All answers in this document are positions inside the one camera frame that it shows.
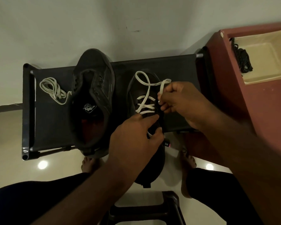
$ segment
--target person's left hand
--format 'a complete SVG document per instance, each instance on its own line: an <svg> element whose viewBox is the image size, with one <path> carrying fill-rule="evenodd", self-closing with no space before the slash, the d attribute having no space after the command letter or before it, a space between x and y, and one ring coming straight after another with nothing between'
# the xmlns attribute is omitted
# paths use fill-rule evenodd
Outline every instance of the person's left hand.
<svg viewBox="0 0 281 225"><path fill-rule="evenodd" d="M135 181L164 140L162 129L148 139L147 131L159 116L135 114L119 125L110 137L107 163L120 168L129 181Z"/></svg>

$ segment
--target black sneaker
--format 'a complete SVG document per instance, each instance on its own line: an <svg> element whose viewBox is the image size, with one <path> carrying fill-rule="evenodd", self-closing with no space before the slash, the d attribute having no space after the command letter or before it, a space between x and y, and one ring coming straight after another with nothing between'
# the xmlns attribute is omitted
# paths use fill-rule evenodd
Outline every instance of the black sneaker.
<svg viewBox="0 0 281 225"><path fill-rule="evenodd" d="M104 53L88 49L73 71L69 100L70 130L74 145L90 158L108 154L112 95L115 77Z"/></svg>
<svg viewBox="0 0 281 225"><path fill-rule="evenodd" d="M148 93L148 79L150 82L150 90ZM155 114L159 115L159 119L148 129L148 138L155 133L158 127L163 127L163 112L158 104L157 93L160 89L163 90L165 83L170 83L169 79L161 82L157 75L151 71L138 71L132 77L128 90L127 90L127 109L128 118L136 113L140 113L144 118ZM144 188L150 188L151 182L156 180L160 175L163 166L165 164L165 147L160 145L157 152L151 158L150 162L144 168L144 170L139 174L136 183L142 185Z"/></svg>

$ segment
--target hand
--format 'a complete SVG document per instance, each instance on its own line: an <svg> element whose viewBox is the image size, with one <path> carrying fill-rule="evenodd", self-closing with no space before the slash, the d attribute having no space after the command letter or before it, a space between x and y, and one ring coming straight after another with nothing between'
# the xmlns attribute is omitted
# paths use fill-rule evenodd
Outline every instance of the hand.
<svg viewBox="0 0 281 225"><path fill-rule="evenodd" d="M162 95L158 93L158 99L162 111L178 112L195 129L198 129L198 122L216 109L190 82L170 83Z"/></svg>
<svg viewBox="0 0 281 225"><path fill-rule="evenodd" d="M119 125L110 137L107 163L120 167L131 184L165 138L161 128L156 129L150 139L147 138L148 128L158 118L158 115L154 115L143 119L140 114L135 114Z"/></svg>

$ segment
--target shoelace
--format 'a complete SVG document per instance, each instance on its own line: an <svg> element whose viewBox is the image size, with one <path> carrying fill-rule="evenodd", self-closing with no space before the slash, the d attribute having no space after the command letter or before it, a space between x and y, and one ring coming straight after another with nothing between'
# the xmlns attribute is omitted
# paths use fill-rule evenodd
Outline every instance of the shoelace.
<svg viewBox="0 0 281 225"><path fill-rule="evenodd" d="M60 89L59 84L57 83L56 79L53 77L48 77L43 79L41 83L39 83L39 86L44 92L48 93L55 102L57 102L60 105L66 104L68 98L72 94L71 91L68 91L68 93L66 93L64 90ZM64 103L61 103L57 100L57 98L59 99L66 98L66 101Z"/></svg>
<svg viewBox="0 0 281 225"><path fill-rule="evenodd" d="M146 77L147 83L145 83L144 81L142 81L142 80L138 77L138 74L139 74L139 73L143 74L143 75ZM145 113L154 113L154 112L155 112L155 111L154 111L154 109L155 109L155 107L154 107L155 104L150 104L150 105L146 105L146 104L145 104L145 102L147 101L147 99L150 99L150 100L152 100L153 102L156 100L156 99L154 99L153 97L149 96L149 93L150 93L150 86L158 86L158 85L160 85L160 91L159 91L159 93L162 94L162 93L163 93L163 88L164 88L165 84L171 83L172 80L171 80L171 79L165 79L165 80L163 80L163 81L161 81L161 82L159 82L159 83L151 84L151 83L150 83L150 80L149 80L149 77L148 77L147 74L144 73L143 71L137 71L137 72L135 73L135 78L136 78L136 79L138 80L138 82L141 83L142 85L148 86L147 94L146 94L146 95L142 95L142 96L140 96L140 97L137 98L138 100L143 98L143 101L142 101L142 103L138 103L139 108L136 110L136 112L137 112L137 113L140 113L140 114L142 114L142 115L145 114ZM141 111L141 109L143 109L143 108L149 108L149 109L151 109L151 110L144 110L144 111Z"/></svg>

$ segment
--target tiled floor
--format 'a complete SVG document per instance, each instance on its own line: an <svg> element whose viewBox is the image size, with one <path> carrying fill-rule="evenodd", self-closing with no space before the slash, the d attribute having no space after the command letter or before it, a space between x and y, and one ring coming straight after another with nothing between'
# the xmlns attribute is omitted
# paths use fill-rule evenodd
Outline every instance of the tiled floor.
<svg viewBox="0 0 281 225"><path fill-rule="evenodd" d="M172 147L181 148L172 134ZM21 160L22 111L0 113L0 187L21 181L50 181L80 173L82 154L78 150L60 152L37 160ZM162 203L161 191L172 190L180 199L180 207L186 224L226 224L214 211L195 199L181 194L181 169L177 159L178 151L166 148L166 163L160 176L150 189L133 184L116 203L117 206L140 206ZM40 161L47 161L45 169L39 169ZM206 168L209 162L196 158L197 166ZM212 164L214 170L230 172L226 167ZM119 224L165 224L162 221L125 222Z"/></svg>

